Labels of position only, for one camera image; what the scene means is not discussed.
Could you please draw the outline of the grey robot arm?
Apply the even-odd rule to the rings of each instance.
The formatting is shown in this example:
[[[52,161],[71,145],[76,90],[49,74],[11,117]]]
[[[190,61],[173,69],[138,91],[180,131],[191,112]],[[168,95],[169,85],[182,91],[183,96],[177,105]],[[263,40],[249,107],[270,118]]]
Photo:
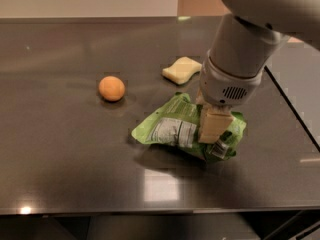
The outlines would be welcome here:
[[[231,108],[252,97],[272,54],[295,37],[320,47],[320,0],[222,0],[222,17],[200,72],[199,141],[212,144],[232,122]]]

